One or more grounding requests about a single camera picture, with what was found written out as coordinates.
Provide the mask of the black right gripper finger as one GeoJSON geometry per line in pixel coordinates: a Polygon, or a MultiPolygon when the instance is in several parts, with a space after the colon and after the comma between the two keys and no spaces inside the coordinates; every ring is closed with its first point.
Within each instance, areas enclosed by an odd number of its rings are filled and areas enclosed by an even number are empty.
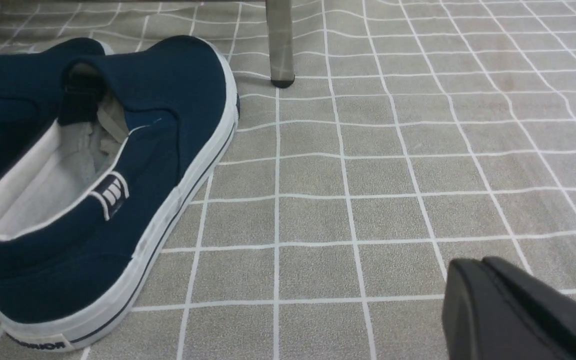
{"type": "Polygon", "coordinates": [[[500,257],[450,261],[441,323],[451,360],[576,360],[576,301],[500,257]]]}

